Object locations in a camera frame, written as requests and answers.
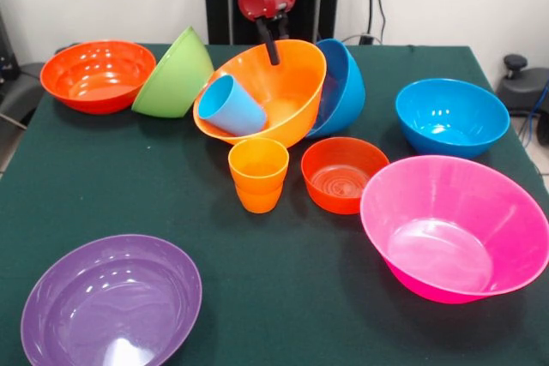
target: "green bowl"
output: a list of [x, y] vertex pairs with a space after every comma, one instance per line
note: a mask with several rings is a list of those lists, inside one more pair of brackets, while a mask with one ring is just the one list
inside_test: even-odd
[[213, 73], [204, 43], [188, 27], [160, 59], [131, 110], [155, 117], [183, 117]]

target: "plastic bowl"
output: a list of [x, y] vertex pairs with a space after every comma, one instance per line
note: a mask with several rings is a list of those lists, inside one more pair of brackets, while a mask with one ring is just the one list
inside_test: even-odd
[[160, 59], [131, 110], [154, 117], [183, 117], [213, 73], [204, 43], [188, 27]]
[[374, 174], [389, 164], [381, 150], [352, 137], [318, 141], [301, 158], [311, 199], [337, 214], [360, 212], [360, 196]]
[[200, 274], [183, 250], [157, 237], [106, 237], [44, 273], [21, 342], [34, 366], [158, 366], [187, 339], [201, 303]]
[[349, 50], [339, 40], [317, 43], [326, 57], [327, 74], [323, 84], [317, 120], [307, 137], [322, 137], [353, 123], [364, 108], [366, 89], [360, 69]]
[[71, 46], [42, 68], [44, 89], [68, 107], [106, 115], [130, 106], [154, 70], [154, 55], [143, 46], [105, 40]]
[[479, 156], [509, 128], [504, 104], [491, 92], [450, 79], [416, 81], [396, 98], [402, 132], [424, 154]]
[[516, 291], [547, 265], [549, 226], [535, 200], [470, 160], [399, 160], [370, 180], [360, 213], [393, 274], [435, 302]]
[[195, 101], [193, 116], [204, 134], [232, 145], [252, 137], [268, 137], [286, 147], [307, 135], [317, 117], [326, 59], [315, 45], [303, 40], [278, 40], [276, 45], [281, 57], [279, 65], [272, 66], [267, 49], [259, 45], [229, 60], [209, 81], [233, 75], [267, 113], [263, 130], [253, 135], [235, 136], [202, 120], [198, 116], [202, 92]]

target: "light blue bowl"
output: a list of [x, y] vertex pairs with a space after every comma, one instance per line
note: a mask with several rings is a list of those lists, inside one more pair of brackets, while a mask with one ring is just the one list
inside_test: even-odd
[[416, 81], [396, 97], [402, 132], [421, 154], [479, 156], [509, 128], [510, 118], [495, 94], [450, 79]]
[[326, 57], [327, 73], [317, 120], [306, 137], [322, 137], [349, 126], [364, 108], [366, 90], [362, 74], [349, 50], [339, 40], [317, 43]]

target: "small red bowl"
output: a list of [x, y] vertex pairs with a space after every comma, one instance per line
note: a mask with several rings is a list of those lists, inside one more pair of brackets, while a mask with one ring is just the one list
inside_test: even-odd
[[311, 199], [337, 214], [360, 213], [360, 196], [368, 181], [389, 160], [367, 141], [332, 137], [318, 141], [301, 158], [301, 172]]
[[40, 81], [68, 107], [106, 115], [133, 103], [155, 65], [153, 53], [135, 43], [88, 42], [52, 57], [42, 69]]

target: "green felt surface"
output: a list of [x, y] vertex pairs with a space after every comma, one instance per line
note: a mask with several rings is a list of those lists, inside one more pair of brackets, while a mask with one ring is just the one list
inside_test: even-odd
[[[167, 48], [150, 47], [157, 58]], [[209, 47], [216, 67], [243, 49]], [[394, 110], [403, 86], [441, 76], [488, 87], [468, 48], [351, 52], [367, 99], [343, 134], [380, 146], [391, 160], [414, 154]], [[232, 186], [229, 146], [201, 135], [192, 116], [93, 117], [46, 96], [0, 181], [0, 364], [25, 364], [19, 324], [39, 276], [77, 246], [118, 233], [163, 237], [202, 274], [202, 311], [169, 365], [549, 364], [548, 272], [525, 290], [464, 306], [415, 296], [393, 278], [358, 216], [311, 202], [299, 170], [310, 144], [290, 149], [278, 207], [251, 215]], [[477, 160], [549, 212], [512, 130]]]

